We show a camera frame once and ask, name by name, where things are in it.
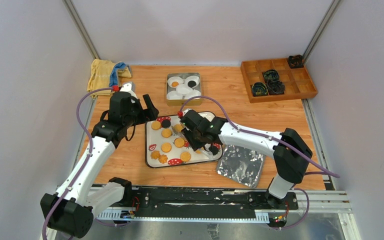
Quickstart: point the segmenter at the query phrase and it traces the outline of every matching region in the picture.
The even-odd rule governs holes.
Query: yellow towel
[[[110,85],[110,75],[113,71],[113,68],[116,64],[112,61],[95,59],[90,65],[90,79],[87,83],[87,91],[93,91],[96,89],[108,88]],[[132,74],[129,71],[129,68],[126,67],[124,70],[118,71],[118,81],[120,85],[120,78],[131,78]],[[94,98],[98,95],[111,95],[111,91],[99,91],[91,96]]]

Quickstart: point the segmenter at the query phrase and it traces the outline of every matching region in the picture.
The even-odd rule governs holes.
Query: cloth
[[[115,73],[115,77],[113,77],[111,84],[117,85],[119,84],[119,78],[131,78],[132,73],[130,72],[130,67],[123,62],[119,62],[115,64],[112,61],[108,60],[93,60],[90,65],[90,79],[87,83],[87,91],[91,92],[96,89],[108,88],[110,85],[110,76]],[[94,98],[98,95],[111,95],[110,90],[99,91],[91,96]]]
[[[132,77],[130,66],[125,64],[122,61],[114,65],[111,75],[109,76],[109,86],[112,87],[112,86],[118,85],[119,77],[122,77],[122,78]]]

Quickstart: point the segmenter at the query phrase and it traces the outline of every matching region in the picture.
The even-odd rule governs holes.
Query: blue cloth
[[[128,68],[130,71],[130,66],[125,64],[124,62],[116,63],[114,68],[112,69],[111,75],[109,75],[109,87],[116,86],[119,84],[119,75],[118,70],[124,70],[125,68]]]

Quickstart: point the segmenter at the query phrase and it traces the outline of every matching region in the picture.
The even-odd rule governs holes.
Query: gray floor
[[[288,222],[300,216],[289,214]],[[57,240],[66,240],[59,236]],[[295,228],[280,232],[255,223],[133,222],[124,227],[94,223],[82,240],[345,240],[338,215],[311,213]]]

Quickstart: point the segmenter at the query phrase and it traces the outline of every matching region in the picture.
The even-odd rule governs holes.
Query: wooden table
[[[131,66],[131,70],[133,78],[124,78],[122,81],[133,81],[136,84],[135,92],[144,108],[146,106],[142,95],[149,94],[160,116],[175,115],[180,109],[180,107],[170,107],[166,104],[164,87],[167,74],[198,72],[201,75],[204,94],[219,101],[233,121],[267,131],[283,132],[285,128],[295,129],[315,153],[301,100],[250,103],[239,67]],[[101,113],[109,108],[109,100],[109,96],[98,97],[89,125],[90,131],[99,121]],[[216,116],[223,117],[219,107],[209,100],[204,100],[202,105],[193,109],[197,112],[210,111]],[[309,165],[307,171],[317,170]],[[267,188],[276,172],[273,159],[266,158],[258,188]],[[165,168],[148,167],[145,164],[145,127],[143,125],[136,128],[131,141],[123,140],[120,143],[102,167],[95,182],[107,183],[112,177],[127,179],[133,185],[246,188],[245,185],[218,175],[216,162]],[[306,176],[297,187],[306,190],[325,189],[320,175]]]

